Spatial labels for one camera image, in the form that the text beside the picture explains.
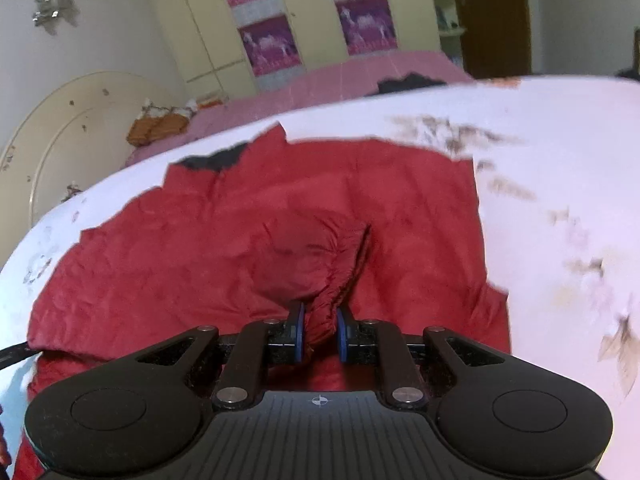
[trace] red fabric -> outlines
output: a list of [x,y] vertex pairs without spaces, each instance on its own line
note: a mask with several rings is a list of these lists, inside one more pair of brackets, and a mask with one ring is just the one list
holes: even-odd
[[[274,386],[370,386],[338,362],[335,309],[405,333],[447,326],[509,351],[506,297],[486,283],[471,161],[379,140],[287,144],[274,127],[220,174],[169,168],[82,233],[34,304],[41,358],[30,393],[200,324],[238,332],[310,300],[308,363]],[[18,480],[34,478],[22,447]]]

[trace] ribbed gray panel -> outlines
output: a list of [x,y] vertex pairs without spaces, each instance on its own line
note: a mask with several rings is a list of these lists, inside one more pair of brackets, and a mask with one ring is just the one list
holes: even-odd
[[[591,474],[578,475],[574,480],[597,478]],[[216,416],[204,436],[185,455],[137,478],[496,480],[498,477],[478,472],[457,459],[421,415],[388,410],[372,392],[267,392],[254,408]],[[48,473],[46,479],[65,477]]]

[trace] wall sconce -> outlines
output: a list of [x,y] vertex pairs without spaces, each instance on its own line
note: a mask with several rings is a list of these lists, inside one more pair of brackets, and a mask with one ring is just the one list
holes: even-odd
[[33,23],[36,27],[43,25],[50,34],[54,33],[52,25],[62,17],[72,25],[75,25],[75,17],[78,13],[74,0],[36,0],[37,12],[33,15]]

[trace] shelf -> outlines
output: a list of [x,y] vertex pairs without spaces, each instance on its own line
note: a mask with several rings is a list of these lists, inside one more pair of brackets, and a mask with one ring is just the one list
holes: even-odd
[[465,27],[449,28],[447,30],[439,31],[441,38],[455,38],[457,36],[462,36],[465,32]]

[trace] bed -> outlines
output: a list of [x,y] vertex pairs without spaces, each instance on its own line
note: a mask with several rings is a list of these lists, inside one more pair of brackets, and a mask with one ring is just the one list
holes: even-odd
[[[605,399],[616,427],[599,471],[630,480],[640,436],[640,170],[629,133],[639,100],[637,84],[604,78],[461,84],[276,114],[140,160],[47,212],[24,237],[0,274],[0,344],[24,340],[33,301],[80,232],[160,184],[167,165],[185,156],[253,139],[276,121],[290,140],[379,137],[472,156],[489,278],[510,292],[513,353]],[[471,139],[452,150],[452,124],[506,142]],[[13,453],[29,370],[0,375]]]

